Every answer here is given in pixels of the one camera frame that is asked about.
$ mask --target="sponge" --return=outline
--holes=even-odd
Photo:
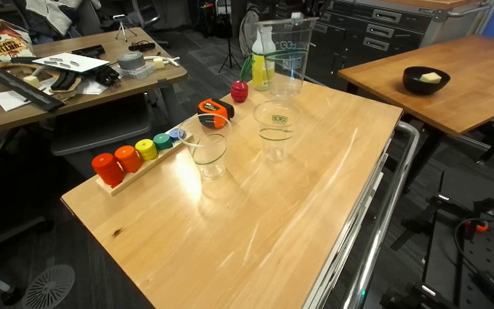
[[[41,83],[39,82],[39,79],[35,76],[26,76],[23,78],[24,82],[27,82],[28,84],[34,86],[35,88],[41,87]]]
[[[165,69],[165,63],[163,63],[163,58],[155,58],[154,65],[156,69]]]
[[[432,73],[427,73],[423,74],[420,77],[421,82],[433,82],[433,83],[438,83],[441,80],[441,76],[439,76],[437,73],[432,72]]]

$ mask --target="white paper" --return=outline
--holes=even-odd
[[[60,58],[60,59],[62,59],[62,61],[57,61],[56,65],[45,63],[45,61],[53,61],[53,60],[50,60],[50,58]],[[79,65],[71,64],[70,61],[74,61],[75,63],[77,63]],[[34,60],[33,62],[43,64],[43,65],[49,65],[50,67],[72,70],[72,71],[80,72],[80,73],[88,71],[90,69],[94,69],[96,67],[99,67],[100,65],[110,63],[110,61],[85,57],[82,55],[74,55],[71,53],[61,53],[61,54],[57,54],[57,55],[52,55],[49,57]],[[69,68],[63,67],[63,66],[59,65],[59,63],[67,64],[70,67]]]
[[[94,79],[86,78],[76,88],[78,94],[101,94],[108,86],[95,82]]]
[[[40,82],[41,87],[39,89],[45,88],[43,92],[45,92],[46,94],[52,94],[49,90],[51,89],[51,85],[53,85],[54,82],[56,82],[55,78],[46,79]],[[29,100],[27,100],[26,102],[25,100],[26,98],[24,96],[21,96],[20,94],[12,90],[0,92],[0,105],[6,112],[30,103]]]

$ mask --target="metal cart handle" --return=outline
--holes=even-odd
[[[481,12],[484,10],[488,10],[490,8],[491,8],[490,4],[483,4],[482,6],[479,6],[471,10],[467,10],[465,12],[447,12],[447,17],[451,17],[451,18],[465,17],[466,15],[472,14],[473,12]]]
[[[410,165],[413,162],[415,148],[417,147],[420,133],[412,125],[403,121],[398,122],[396,131],[409,135],[409,143],[407,144],[407,148],[405,149],[401,160],[398,162],[394,177],[390,182],[390,188],[386,191],[384,207],[379,211],[376,219],[377,223],[370,234],[370,239],[372,239],[372,241],[370,241],[363,249],[362,256],[366,256],[367,258],[354,272],[355,277],[352,280],[349,290],[347,290],[348,293],[343,298],[341,307],[339,307],[341,309],[359,309],[363,305],[365,289],[367,289],[369,280],[372,277],[380,245],[384,240],[384,235],[386,235],[386,229],[390,223],[392,212],[404,189],[405,180]]]

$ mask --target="snack bag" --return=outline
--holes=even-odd
[[[0,64],[14,57],[33,57],[28,31],[0,19]]]

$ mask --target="green logo on cup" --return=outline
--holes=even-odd
[[[287,123],[287,117],[281,115],[273,115],[272,120],[274,122]]]

